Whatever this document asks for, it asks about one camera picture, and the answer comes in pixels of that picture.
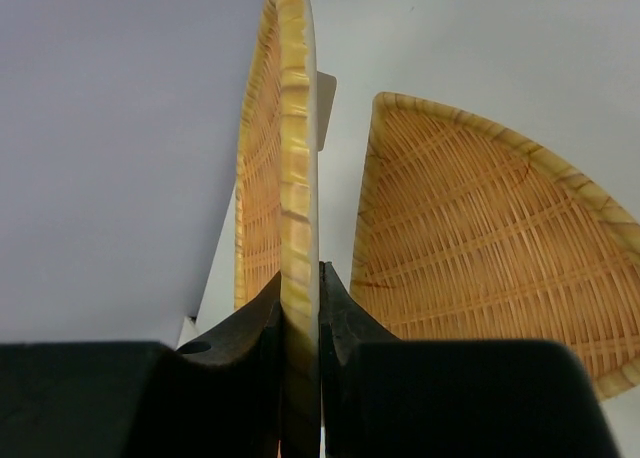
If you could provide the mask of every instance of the curved bamboo edge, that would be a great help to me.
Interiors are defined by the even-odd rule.
[[[382,92],[373,100],[369,142],[358,205],[350,287],[354,300],[362,301],[362,288],[354,286],[354,283],[365,280],[369,255],[368,236],[371,231],[373,210],[376,207],[376,187],[381,169],[380,149],[384,141],[386,115],[390,110],[420,111],[443,121],[464,125],[488,140],[506,147],[511,153],[529,162],[532,167],[562,187],[571,198],[584,206],[632,262],[640,265],[640,225],[602,188],[558,155],[513,130],[473,113],[412,96]],[[638,384],[640,384],[640,357],[599,377],[594,381],[593,386],[598,399],[604,400]]]
[[[298,450],[319,443],[316,396],[319,311],[315,36],[309,0],[265,0],[240,124],[236,188],[235,306],[246,302],[241,177],[243,147],[258,99],[269,30],[281,47],[281,294],[285,315],[283,442]]]

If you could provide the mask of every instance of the woven bamboo surface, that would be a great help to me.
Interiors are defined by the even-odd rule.
[[[640,227],[589,178],[489,120],[376,97],[351,294],[411,339],[545,338],[600,399],[640,382]]]
[[[309,0],[265,0],[238,143],[235,306],[281,272],[282,440],[300,456],[317,456],[320,428],[316,129]]]

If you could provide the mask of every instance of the woven basket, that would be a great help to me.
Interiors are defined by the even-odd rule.
[[[374,101],[351,294],[401,338],[565,343],[640,382],[640,227],[571,165],[438,103]]]
[[[266,0],[238,143],[235,306],[281,272],[283,446],[298,451],[317,448],[320,429],[316,106],[309,0]]]

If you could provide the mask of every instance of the wicker basket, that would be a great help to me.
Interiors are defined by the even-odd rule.
[[[283,445],[299,451],[319,446],[320,429],[316,129],[309,0],[266,0],[238,143],[235,306],[281,272],[289,365]]]
[[[455,108],[376,97],[351,294],[401,338],[563,342],[601,399],[640,382],[640,227],[550,151]]]

